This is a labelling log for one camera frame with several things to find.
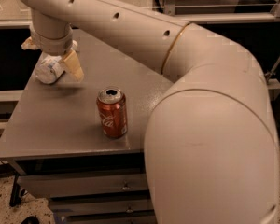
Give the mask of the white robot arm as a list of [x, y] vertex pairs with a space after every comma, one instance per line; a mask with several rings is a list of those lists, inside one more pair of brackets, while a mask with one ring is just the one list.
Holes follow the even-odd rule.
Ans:
[[118, 0], [21, 1], [46, 53], [66, 53], [78, 27], [170, 80], [144, 141], [158, 224], [277, 224], [277, 130], [265, 77], [247, 49]]

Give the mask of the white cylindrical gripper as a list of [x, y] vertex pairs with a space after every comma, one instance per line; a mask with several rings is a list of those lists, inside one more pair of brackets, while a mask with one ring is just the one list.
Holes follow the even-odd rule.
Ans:
[[31, 12], [31, 37], [28, 37], [21, 44], [21, 48], [23, 50], [38, 50], [40, 48], [52, 56], [63, 55], [61, 67], [74, 81], [81, 82], [84, 78], [84, 72], [77, 53], [70, 50], [73, 43], [73, 31], [70, 24], [34, 9]]

